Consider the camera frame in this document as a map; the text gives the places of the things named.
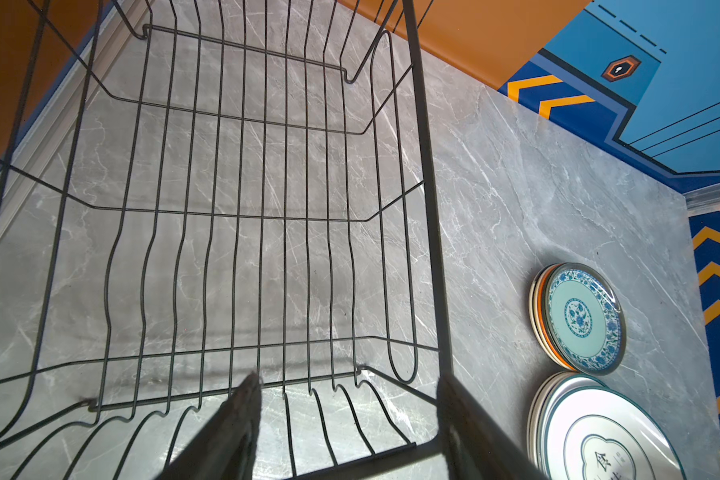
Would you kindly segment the white patterned plate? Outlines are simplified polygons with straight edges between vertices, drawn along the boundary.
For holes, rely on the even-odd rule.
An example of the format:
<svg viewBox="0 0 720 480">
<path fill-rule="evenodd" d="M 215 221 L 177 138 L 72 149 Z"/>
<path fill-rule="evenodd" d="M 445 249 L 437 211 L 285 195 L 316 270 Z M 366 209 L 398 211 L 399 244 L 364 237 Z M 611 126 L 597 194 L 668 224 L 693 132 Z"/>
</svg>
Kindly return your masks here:
<svg viewBox="0 0 720 480">
<path fill-rule="evenodd" d="M 563 394 L 547 407 L 539 453 L 549 479 L 684 479 L 656 421 L 604 386 Z"/>
<path fill-rule="evenodd" d="M 543 460 L 539 453 L 539 444 L 542 440 L 542 430 L 545 425 L 545 412 L 547 407 L 559 399 L 563 394 L 590 386 L 605 384 L 595 377 L 576 374 L 573 372 L 557 372 L 546 380 L 536 391 L 529 408 L 526 428 L 526 451 L 531 463 L 543 474 Z"/>
</svg>

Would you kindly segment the grey green plate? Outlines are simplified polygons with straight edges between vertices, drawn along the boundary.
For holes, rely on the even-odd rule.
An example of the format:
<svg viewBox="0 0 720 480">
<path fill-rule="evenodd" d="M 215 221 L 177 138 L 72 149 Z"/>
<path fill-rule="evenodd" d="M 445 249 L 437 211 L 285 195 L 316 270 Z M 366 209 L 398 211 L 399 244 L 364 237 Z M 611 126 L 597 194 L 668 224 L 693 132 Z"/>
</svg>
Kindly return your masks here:
<svg viewBox="0 0 720 480">
<path fill-rule="evenodd" d="M 607 375 L 620 365 L 627 328 L 621 304 L 606 278 L 581 264 L 559 264 L 542 290 L 547 332 L 575 371 Z"/>
</svg>

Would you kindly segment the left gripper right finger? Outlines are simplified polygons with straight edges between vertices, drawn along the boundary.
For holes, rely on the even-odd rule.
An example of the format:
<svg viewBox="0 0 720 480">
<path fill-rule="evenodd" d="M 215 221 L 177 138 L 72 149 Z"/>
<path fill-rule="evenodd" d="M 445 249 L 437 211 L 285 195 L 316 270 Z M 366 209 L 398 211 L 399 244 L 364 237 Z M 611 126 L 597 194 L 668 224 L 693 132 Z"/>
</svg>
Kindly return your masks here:
<svg viewBox="0 0 720 480">
<path fill-rule="evenodd" d="M 454 375 L 440 377 L 436 401 L 450 479 L 544 477 Z"/>
</svg>

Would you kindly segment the black wire dish rack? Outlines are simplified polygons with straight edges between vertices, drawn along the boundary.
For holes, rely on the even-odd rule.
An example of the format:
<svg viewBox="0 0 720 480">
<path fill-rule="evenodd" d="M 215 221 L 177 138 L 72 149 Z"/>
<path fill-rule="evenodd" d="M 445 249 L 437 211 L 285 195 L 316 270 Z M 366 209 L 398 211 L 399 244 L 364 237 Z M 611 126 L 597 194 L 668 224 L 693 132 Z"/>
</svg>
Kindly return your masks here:
<svg viewBox="0 0 720 480">
<path fill-rule="evenodd" d="M 441 473 L 428 1 L 0 1 L 0 479 Z"/>
</svg>

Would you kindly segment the orange plate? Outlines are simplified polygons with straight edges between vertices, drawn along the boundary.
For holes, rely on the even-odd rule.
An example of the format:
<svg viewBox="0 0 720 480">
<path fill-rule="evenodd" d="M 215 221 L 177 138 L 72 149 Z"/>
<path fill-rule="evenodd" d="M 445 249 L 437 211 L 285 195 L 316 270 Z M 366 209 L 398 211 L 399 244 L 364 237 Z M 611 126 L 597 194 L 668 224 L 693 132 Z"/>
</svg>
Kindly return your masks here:
<svg viewBox="0 0 720 480">
<path fill-rule="evenodd" d="M 538 330 L 541 335 L 543 335 L 543 340 L 545 341 L 547 347 L 549 348 L 550 352 L 554 355 L 555 361 L 557 365 L 560 367 L 569 370 L 569 371 L 575 371 L 575 368 L 570 365 L 565 358 L 560 354 L 560 352 L 557 350 L 557 347 L 552 342 L 552 339 L 550 335 L 547 332 L 547 327 L 545 324 L 544 319 L 544 313 L 542 309 L 542 290 L 546 284 L 547 278 L 552 273 L 552 271 L 559 267 L 559 264 L 551 264 L 546 266 L 545 272 L 542 274 L 541 279 L 538 282 L 537 288 L 536 288 L 536 294 L 535 294 L 535 310 L 536 310 L 536 316 L 537 316 L 537 324 L 538 324 Z"/>
</svg>

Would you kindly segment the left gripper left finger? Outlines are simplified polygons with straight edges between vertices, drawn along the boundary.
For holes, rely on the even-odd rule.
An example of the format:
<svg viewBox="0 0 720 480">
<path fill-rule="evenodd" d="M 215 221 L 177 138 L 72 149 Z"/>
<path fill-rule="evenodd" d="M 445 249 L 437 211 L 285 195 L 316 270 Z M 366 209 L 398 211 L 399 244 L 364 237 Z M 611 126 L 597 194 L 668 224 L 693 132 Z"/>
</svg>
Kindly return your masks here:
<svg viewBox="0 0 720 480">
<path fill-rule="evenodd" d="M 252 372 L 158 477 L 251 479 L 261 408 L 262 386 Z"/>
</svg>

